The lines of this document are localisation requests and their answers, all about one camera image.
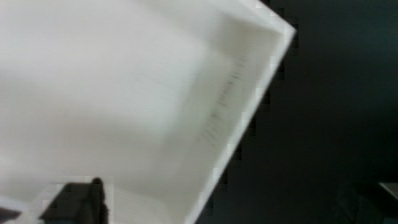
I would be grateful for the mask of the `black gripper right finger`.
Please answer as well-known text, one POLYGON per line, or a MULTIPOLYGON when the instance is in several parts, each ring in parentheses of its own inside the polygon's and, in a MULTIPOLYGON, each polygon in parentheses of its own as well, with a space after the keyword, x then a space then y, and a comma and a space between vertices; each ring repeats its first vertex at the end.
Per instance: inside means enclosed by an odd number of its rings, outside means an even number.
POLYGON ((341 186, 334 224, 398 224, 398 196, 384 183, 341 186))

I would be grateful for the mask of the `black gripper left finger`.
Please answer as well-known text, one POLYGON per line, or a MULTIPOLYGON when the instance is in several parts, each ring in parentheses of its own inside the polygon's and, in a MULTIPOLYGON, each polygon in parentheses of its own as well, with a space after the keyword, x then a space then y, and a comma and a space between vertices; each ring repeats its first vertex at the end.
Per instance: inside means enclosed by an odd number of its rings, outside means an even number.
POLYGON ((105 186, 99 178, 67 183, 39 216, 44 224, 108 224, 105 186))

